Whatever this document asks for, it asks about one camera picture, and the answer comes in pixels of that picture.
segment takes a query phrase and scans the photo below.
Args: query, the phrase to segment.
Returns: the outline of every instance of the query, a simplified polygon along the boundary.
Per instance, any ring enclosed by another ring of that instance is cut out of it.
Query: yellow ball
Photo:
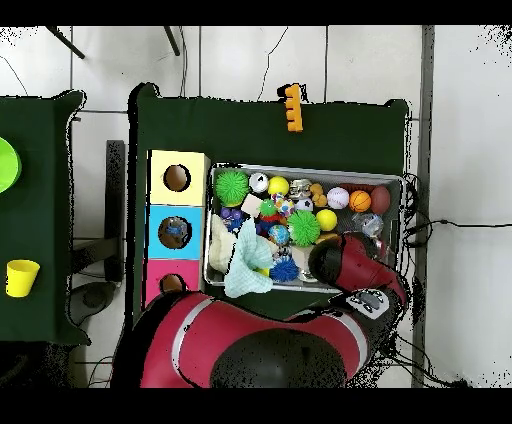
[[[322,209],[316,214],[316,220],[320,224],[322,231],[331,231],[338,223],[338,217],[330,209]]]
[[[283,193],[283,196],[286,196],[288,190],[290,189],[290,184],[283,177],[272,177],[268,181],[268,194],[276,194]]]

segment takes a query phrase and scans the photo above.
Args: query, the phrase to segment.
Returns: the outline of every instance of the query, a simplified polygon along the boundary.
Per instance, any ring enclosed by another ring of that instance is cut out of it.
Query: plush toy
[[[320,224],[309,211],[295,211],[288,218],[290,238],[297,246],[309,246],[320,235]]]
[[[295,212],[295,204],[284,197],[283,193],[274,193],[271,196],[272,201],[276,205],[277,212],[288,218],[293,212]]]
[[[249,179],[240,171],[223,172],[217,178],[215,192],[223,206],[238,206],[249,193]]]
[[[317,208],[323,208],[327,205],[327,196],[324,195],[324,189],[320,184],[311,184],[309,191],[313,194],[312,200]]]
[[[281,283],[293,281],[299,276],[299,268],[290,256],[281,256],[274,261],[270,268],[270,278]]]

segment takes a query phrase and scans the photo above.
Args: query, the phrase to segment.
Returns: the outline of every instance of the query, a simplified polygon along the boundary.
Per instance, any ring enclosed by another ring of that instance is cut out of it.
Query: yellow toy block
[[[209,167],[210,160],[204,153],[153,150],[151,204],[205,206]]]

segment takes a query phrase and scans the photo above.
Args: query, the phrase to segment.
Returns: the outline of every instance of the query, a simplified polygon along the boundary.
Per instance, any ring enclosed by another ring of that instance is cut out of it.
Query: green table
[[[0,267],[12,259],[41,265],[32,291],[15,299],[0,293],[0,341],[88,343],[66,316],[71,264],[70,180],[66,144],[70,118],[84,95],[0,98],[0,136],[20,155],[20,179],[0,194]]]
[[[155,85],[139,85],[129,101],[131,191],[127,237],[135,243],[128,246],[127,269],[133,267],[133,273],[127,283],[128,289],[133,288],[134,318],[141,311],[147,150],[203,152],[212,162],[402,175],[408,115],[404,100],[390,101],[384,106],[304,104],[304,132],[296,134],[287,130],[282,103],[162,98]],[[207,287],[207,293],[221,292],[221,288]],[[282,319],[327,297],[274,290],[232,301]]]

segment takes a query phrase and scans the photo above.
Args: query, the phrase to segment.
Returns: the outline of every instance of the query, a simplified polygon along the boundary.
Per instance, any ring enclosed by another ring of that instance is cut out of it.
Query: green toy
[[[320,235],[320,224],[315,215],[306,210],[295,211],[288,218],[290,237],[297,246],[313,244]]]
[[[260,204],[261,216],[272,216],[277,213],[277,208],[272,199],[265,199]]]
[[[249,193],[249,178],[240,171],[226,171],[219,175],[215,191],[222,206],[240,205]]]
[[[21,160],[16,150],[0,137],[0,193],[11,187],[21,174]]]

